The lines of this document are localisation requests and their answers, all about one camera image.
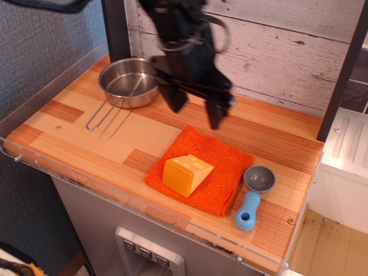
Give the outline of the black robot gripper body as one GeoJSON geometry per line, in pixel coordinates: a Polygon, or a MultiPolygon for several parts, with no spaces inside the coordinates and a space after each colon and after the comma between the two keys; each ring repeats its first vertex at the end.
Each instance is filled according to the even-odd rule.
{"type": "Polygon", "coordinates": [[[162,46],[162,50],[164,55],[150,58],[157,79],[175,79],[186,94],[190,93],[205,100],[226,100],[231,108],[232,83],[214,65],[216,54],[212,40],[191,44],[166,44],[162,46]]]}

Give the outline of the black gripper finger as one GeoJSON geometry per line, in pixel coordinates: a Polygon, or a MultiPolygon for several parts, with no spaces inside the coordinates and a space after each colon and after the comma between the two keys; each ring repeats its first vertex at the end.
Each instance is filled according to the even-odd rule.
{"type": "Polygon", "coordinates": [[[222,119],[228,115],[229,101],[207,99],[205,106],[211,129],[218,129],[222,119]]]}
{"type": "Polygon", "coordinates": [[[177,80],[158,78],[158,88],[174,113],[178,113],[187,104],[187,94],[179,88],[177,80]]]}

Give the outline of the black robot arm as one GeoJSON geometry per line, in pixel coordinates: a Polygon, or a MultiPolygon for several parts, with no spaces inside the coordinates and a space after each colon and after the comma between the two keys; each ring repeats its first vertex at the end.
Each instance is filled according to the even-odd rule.
{"type": "Polygon", "coordinates": [[[229,47],[227,26],[202,12],[206,1],[140,1],[140,5],[153,21],[164,52],[150,61],[168,106],[177,113],[188,94],[200,97],[210,127],[217,129],[236,103],[231,81],[214,63],[216,55],[229,47]]]}

